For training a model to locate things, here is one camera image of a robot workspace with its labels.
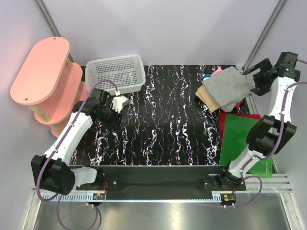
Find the grey t-shirt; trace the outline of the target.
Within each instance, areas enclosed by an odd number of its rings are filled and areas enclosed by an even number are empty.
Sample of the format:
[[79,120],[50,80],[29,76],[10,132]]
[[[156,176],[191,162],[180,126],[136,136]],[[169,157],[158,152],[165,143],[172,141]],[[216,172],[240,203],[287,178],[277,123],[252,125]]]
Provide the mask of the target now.
[[235,67],[230,66],[202,82],[221,108],[231,112],[251,94],[252,86]]

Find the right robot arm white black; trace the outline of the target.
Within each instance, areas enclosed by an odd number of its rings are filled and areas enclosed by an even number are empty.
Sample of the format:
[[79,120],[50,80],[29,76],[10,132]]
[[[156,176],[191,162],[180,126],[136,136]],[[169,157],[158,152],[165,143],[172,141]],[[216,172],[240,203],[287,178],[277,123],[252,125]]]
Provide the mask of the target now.
[[277,154],[296,133],[291,123],[291,105],[295,88],[300,84],[301,72],[296,69],[298,54],[282,52],[275,65],[268,58],[244,71],[253,74],[258,96],[271,92],[268,114],[249,131],[247,146],[242,153],[216,176],[216,184],[232,190],[245,181],[245,175],[257,162]]

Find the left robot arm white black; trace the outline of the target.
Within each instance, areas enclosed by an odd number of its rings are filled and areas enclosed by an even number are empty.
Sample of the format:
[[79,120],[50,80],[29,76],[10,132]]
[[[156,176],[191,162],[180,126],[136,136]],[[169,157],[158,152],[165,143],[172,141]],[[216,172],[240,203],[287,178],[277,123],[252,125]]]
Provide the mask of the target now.
[[94,121],[102,122],[108,129],[120,124],[123,108],[128,103],[127,97],[116,92],[110,93],[93,89],[83,101],[75,104],[67,125],[55,143],[42,155],[35,155],[31,160],[36,190],[40,189],[55,194],[67,195],[80,185],[88,184],[97,190],[103,186],[103,177],[97,169],[82,166],[71,169],[69,163],[78,144]]

